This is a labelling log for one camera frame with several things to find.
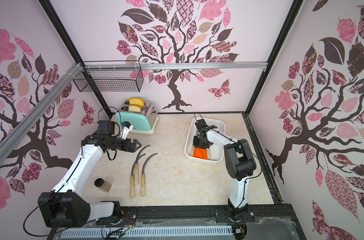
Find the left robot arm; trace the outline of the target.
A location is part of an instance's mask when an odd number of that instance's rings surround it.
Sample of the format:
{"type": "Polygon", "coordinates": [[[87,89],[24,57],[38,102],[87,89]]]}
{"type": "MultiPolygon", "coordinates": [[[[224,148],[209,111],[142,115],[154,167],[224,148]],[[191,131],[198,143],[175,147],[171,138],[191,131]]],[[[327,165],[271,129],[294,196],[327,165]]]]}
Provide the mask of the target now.
{"type": "Polygon", "coordinates": [[[46,227],[66,230],[99,219],[121,221],[123,213],[118,201],[90,204],[82,193],[97,161],[109,150],[134,153],[141,147],[136,139],[127,137],[132,129],[129,122],[98,121],[98,129],[81,141],[80,152],[64,177],[52,191],[38,198],[37,208],[46,227]]]}

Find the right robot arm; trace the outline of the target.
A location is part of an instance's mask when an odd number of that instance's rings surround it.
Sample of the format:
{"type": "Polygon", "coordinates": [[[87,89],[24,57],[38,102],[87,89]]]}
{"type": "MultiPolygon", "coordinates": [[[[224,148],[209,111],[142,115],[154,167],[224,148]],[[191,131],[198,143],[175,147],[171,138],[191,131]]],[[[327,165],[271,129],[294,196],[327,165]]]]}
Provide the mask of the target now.
{"type": "Polygon", "coordinates": [[[217,146],[222,150],[226,170],[234,180],[228,203],[230,216],[235,218],[247,213],[249,209],[248,185],[257,169],[257,162],[248,141],[226,135],[217,126],[209,126],[203,118],[195,120],[195,127],[197,133],[193,137],[191,150],[193,157],[208,161],[213,159],[209,152],[210,147],[217,146]]]}

